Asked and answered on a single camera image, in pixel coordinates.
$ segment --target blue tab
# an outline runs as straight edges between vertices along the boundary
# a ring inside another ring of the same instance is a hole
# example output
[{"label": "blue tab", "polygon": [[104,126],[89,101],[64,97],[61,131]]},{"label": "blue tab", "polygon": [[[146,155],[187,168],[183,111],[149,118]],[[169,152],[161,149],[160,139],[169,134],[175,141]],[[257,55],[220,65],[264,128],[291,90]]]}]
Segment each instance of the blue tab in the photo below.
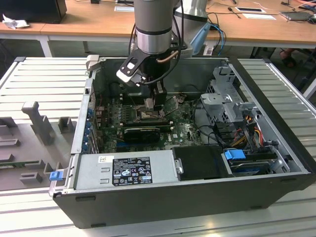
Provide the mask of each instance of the blue tab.
[{"label": "blue tab", "polygon": [[63,171],[53,171],[49,176],[50,181],[62,181],[63,180]]},{"label": "blue tab", "polygon": [[225,153],[226,159],[246,159],[245,154],[242,150],[228,150]]}]

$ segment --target motherboard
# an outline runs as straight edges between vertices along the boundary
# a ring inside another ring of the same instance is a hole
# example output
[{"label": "motherboard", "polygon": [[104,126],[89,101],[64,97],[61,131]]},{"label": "motherboard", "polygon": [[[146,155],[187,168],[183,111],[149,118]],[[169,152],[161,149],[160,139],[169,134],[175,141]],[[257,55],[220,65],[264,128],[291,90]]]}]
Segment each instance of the motherboard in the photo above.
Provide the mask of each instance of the motherboard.
[{"label": "motherboard", "polygon": [[100,147],[104,153],[169,150],[202,145],[193,124],[193,101],[168,96],[161,111],[112,98],[96,107]]}]

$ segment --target white desk leg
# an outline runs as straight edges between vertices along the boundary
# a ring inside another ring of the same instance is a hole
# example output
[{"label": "white desk leg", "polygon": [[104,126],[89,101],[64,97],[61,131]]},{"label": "white desk leg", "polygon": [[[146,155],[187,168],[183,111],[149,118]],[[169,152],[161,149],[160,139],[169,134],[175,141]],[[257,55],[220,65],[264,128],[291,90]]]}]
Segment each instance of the white desk leg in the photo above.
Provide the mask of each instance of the white desk leg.
[{"label": "white desk leg", "polygon": [[303,95],[306,97],[306,99],[309,99],[314,94],[315,91],[316,91],[316,78],[313,80],[312,84],[306,89]]},{"label": "white desk leg", "polygon": [[50,50],[49,47],[49,39],[47,36],[40,36],[39,42],[41,44],[41,48],[44,52],[45,57],[54,57],[53,52]]}]

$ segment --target power supply label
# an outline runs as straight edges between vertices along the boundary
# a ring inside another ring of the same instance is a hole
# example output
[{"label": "power supply label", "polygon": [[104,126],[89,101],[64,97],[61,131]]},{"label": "power supply label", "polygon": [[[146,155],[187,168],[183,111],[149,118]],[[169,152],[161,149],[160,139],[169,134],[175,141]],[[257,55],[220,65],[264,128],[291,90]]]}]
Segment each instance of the power supply label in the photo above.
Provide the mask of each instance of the power supply label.
[{"label": "power supply label", "polygon": [[152,168],[149,157],[113,159],[114,186],[151,184]]}]

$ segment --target person's leg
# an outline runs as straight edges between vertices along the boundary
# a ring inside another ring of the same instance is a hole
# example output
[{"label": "person's leg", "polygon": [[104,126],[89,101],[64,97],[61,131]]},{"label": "person's leg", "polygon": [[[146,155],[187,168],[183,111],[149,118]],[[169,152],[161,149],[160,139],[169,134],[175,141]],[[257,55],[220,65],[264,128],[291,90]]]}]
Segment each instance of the person's leg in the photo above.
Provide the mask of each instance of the person's leg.
[{"label": "person's leg", "polygon": [[287,48],[280,52],[280,57],[283,63],[289,68],[293,68],[296,65],[295,60],[291,57],[291,54],[294,51],[295,51],[294,48]]}]

